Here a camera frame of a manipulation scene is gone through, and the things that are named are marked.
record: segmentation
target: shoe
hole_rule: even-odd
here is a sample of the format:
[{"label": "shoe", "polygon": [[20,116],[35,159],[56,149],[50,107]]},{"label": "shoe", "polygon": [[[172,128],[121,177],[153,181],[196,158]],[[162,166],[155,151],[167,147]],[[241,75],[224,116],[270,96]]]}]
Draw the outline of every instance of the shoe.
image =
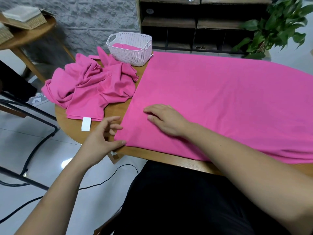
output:
[{"label": "shoe", "polygon": [[36,95],[34,95],[33,97],[31,97],[28,100],[28,104],[32,105],[32,106],[39,106],[45,102],[49,101],[45,95],[41,92],[37,92]]}]

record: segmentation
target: potted plant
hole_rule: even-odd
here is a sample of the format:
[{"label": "potted plant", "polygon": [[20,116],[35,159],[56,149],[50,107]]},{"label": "potted plant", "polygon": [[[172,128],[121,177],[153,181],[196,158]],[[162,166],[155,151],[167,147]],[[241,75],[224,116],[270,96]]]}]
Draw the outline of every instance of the potted plant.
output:
[{"label": "potted plant", "polygon": [[305,41],[305,33],[296,32],[299,27],[307,25],[305,16],[313,12],[313,5],[302,7],[302,0],[278,0],[266,9],[265,18],[249,20],[240,25],[248,31],[254,31],[253,39],[244,38],[239,44],[232,48],[237,52],[246,45],[246,53],[243,58],[262,59],[264,52],[273,46],[281,46],[281,50],[287,45],[288,39],[298,43],[298,47]]}]

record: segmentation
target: black pants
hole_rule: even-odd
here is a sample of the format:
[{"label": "black pants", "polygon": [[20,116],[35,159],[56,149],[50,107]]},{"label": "black pants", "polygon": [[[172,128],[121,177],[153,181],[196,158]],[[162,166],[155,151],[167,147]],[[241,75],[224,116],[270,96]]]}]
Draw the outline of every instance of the black pants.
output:
[{"label": "black pants", "polygon": [[289,234],[226,177],[148,161],[114,234]]},{"label": "black pants", "polygon": [[35,87],[2,61],[0,61],[0,80],[3,84],[2,90],[8,91],[24,102],[28,101],[37,92]]}]

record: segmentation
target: wooden table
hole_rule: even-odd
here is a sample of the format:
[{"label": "wooden table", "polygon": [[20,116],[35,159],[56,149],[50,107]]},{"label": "wooden table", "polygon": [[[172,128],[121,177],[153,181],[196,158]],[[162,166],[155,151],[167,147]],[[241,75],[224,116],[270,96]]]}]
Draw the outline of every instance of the wooden table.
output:
[{"label": "wooden table", "polygon": [[[138,86],[146,67],[147,67],[147,63],[142,67],[134,67],[137,70],[137,75],[139,76],[138,81],[135,83],[136,87]],[[129,99],[125,103],[109,104],[104,110],[105,117],[121,116],[121,120],[122,120],[130,102],[131,102],[131,99]],[[81,131],[82,120],[68,119],[66,118],[65,112],[66,110],[55,105],[55,114],[56,114],[56,118],[61,129],[76,142],[83,143],[90,132],[82,132]],[[95,129],[95,127],[98,124],[99,122],[92,121],[90,131]],[[113,141],[113,140],[114,140],[114,137],[110,136],[109,141]],[[185,168],[189,168],[192,170],[198,170],[202,172],[221,175],[220,170],[218,170],[217,167],[214,166],[214,164],[211,162],[196,161],[196,160],[182,158],[179,156],[174,156],[174,155],[170,155],[166,153],[160,153],[160,152],[156,152],[152,150],[141,149],[141,148],[136,148],[136,147],[127,147],[127,146],[117,149],[116,153],[117,155],[112,155],[112,154],[108,155],[114,164],[122,156],[129,155],[133,157],[138,157],[138,158],[143,158],[147,160],[163,162],[163,163],[171,164],[175,166],[185,167]],[[291,166],[313,177],[313,164],[293,164]]]},{"label": "wooden table", "polygon": [[[47,22],[44,23],[41,26],[38,26],[37,28],[34,28],[33,30],[22,30],[22,29],[15,29],[13,31],[14,38],[4,42],[0,45],[0,50],[9,49],[11,50],[15,55],[17,55],[24,63],[25,65],[42,81],[45,82],[45,78],[43,75],[37,70],[35,65],[31,62],[31,60],[24,54],[24,52],[21,50],[21,47],[27,43],[31,43],[35,41],[36,39],[41,38],[43,35],[48,33],[52,28],[56,25],[56,20],[52,16],[45,16]],[[5,23],[5,17],[1,14],[0,15],[0,22]],[[67,52],[67,54],[74,60],[75,58],[70,53],[70,51],[67,49],[67,47],[64,46],[64,44],[55,36],[53,37],[62,45],[63,49]]]}]

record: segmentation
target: forearm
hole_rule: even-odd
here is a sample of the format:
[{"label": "forearm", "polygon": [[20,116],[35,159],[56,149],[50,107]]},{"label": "forearm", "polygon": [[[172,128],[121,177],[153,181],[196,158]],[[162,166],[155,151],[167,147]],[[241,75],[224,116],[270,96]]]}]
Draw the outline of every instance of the forearm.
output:
[{"label": "forearm", "polygon": [[[251,201],[286,227],[312,214],[311,178],[198,124],[188,124],[184,137],[198,146]],[[307,226],[304,234],[312,229],[310,224],[302,225]],[[288,229],[297,233],[294,227]]]},{"label": "forearm", "polygon": [[73,158],[15,234],[65,234],[87,170]]}]

